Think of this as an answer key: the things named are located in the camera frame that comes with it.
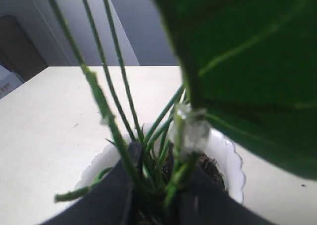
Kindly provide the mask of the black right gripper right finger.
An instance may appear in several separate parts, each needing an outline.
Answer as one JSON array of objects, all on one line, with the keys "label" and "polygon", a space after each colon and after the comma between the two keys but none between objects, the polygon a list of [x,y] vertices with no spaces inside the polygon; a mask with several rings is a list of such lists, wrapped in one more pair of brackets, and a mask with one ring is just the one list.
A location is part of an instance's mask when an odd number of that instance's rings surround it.
[{"label": "black right gripper right finger", "polygon": [[169,225],[268,225],[270,221],[237,203],[198,167],[168,207]]}]

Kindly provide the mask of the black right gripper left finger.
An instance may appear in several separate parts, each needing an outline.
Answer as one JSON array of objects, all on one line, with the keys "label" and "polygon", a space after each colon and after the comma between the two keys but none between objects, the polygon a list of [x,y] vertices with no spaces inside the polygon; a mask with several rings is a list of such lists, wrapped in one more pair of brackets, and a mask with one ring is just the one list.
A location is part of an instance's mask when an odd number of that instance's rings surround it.
[{"label": "black right gripper left finger", "polygon": [[129,225],[135,191],[122,160],[92,191],[48,220],[50,225]]}]

